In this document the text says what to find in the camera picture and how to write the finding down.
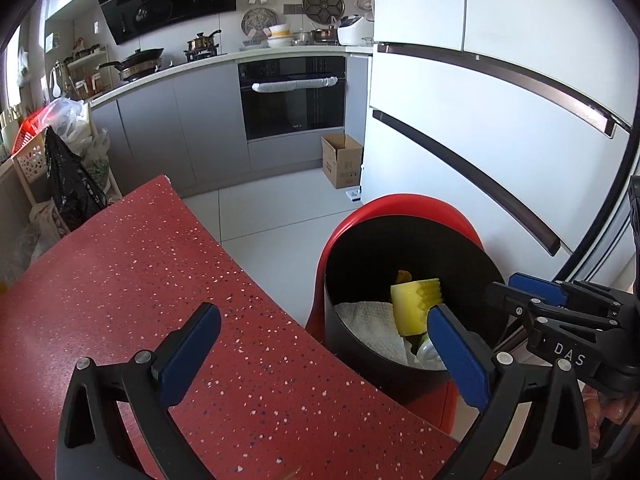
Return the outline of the person's right hand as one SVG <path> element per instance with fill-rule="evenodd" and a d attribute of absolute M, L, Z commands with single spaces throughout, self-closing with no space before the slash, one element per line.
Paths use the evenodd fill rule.
<path fill-rule="evenodd" d="M 585 386 L 582 389 L 582 404 L 584 404 L 590 448 L 596 448 L 600 442 L 600 425 L 607 418 L 619 424 L 622 422 L 629 408 L 629 399 L 602 401 L 596 389 Z"/>

